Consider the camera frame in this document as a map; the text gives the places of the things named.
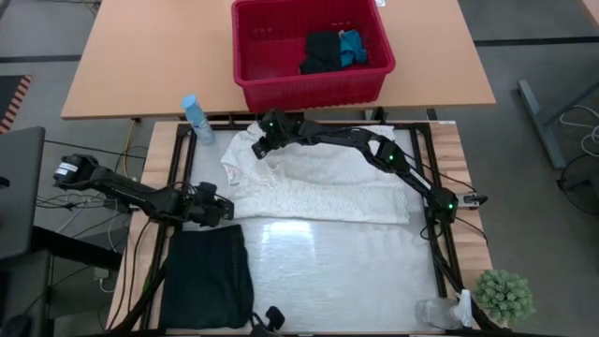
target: red plastic basket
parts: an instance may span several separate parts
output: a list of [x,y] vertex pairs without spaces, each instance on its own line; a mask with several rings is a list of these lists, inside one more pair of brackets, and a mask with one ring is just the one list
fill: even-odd
[[[374,0],[237,0],[233,3],[235,82],[251,112],[374,101],[395,67]],[[309,33],[356,29],[367,65],[301,75]]]

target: water bottle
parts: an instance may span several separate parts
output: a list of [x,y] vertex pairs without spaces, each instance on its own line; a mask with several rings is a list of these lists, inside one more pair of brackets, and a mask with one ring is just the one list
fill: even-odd
[[461,291],[460,302],[441,298],[420,300],[416,303],[416,319],[443,330],[460,329],[462,326],[471,328],[473,318],[470,291]]
[[199,142],[203,145],[214,143],[214,133],[210,128],[210,123],[208,123],[204,111],[202,111],[197,103],[197,97],[195,95],[187,95],[183,99],[181,106],[185,109],[185,118],[191,124],[194,132],[196,132]]

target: yellow wire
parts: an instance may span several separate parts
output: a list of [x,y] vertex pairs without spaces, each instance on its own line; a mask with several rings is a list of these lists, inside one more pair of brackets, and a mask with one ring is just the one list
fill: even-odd
[[129,126],[129,134],[127,135],[127,143],[124,145],[124,159],[123,159],[123,172],[124,176],[129,178],[129,172],[127,172],[127,157],[129,154],[129,146],[131,145],[131,136],[133,135],[133,129],[135,128],[135,124],[137,122],[135,120],[131,121],[131,126]]

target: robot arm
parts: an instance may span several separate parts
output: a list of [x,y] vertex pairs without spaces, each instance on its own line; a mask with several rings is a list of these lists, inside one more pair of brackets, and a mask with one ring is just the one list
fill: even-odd
[[[446,188],[435,187],[426,177],[416,172],[405,159],[402,149],[386,137],[359,127],[330,128],[313,121],[293,122],[277,111],[267,113],[259,125],[266,135],[252,146],[258,159],[290,143],[325,143],[355,148],[369,164],[386,173],[397,175],[414,188],[427,200],[429,209],[437,220],[451,224],[456,218],[456,195]],[[376,154],[371,151],[369,141],[379,142]]]
[[100,166],[90,155],[64,156],[53,178],[56,186],[64,190],[94,189],[126,206],[136,205],[160,223],[193,221],[215,227],[220,219],[233,218],[233,203],[218,197],[216,186],[211,183],[198,186],[184,183],[183,189],[173,186],[154,189]]

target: blue bottle cap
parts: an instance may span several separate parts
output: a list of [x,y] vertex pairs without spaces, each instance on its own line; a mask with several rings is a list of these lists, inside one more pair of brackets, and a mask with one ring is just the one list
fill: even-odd
[[197,97],[195,95],[187,95],[181,102],[183,109],[189,109],[195,106],[197,103]]

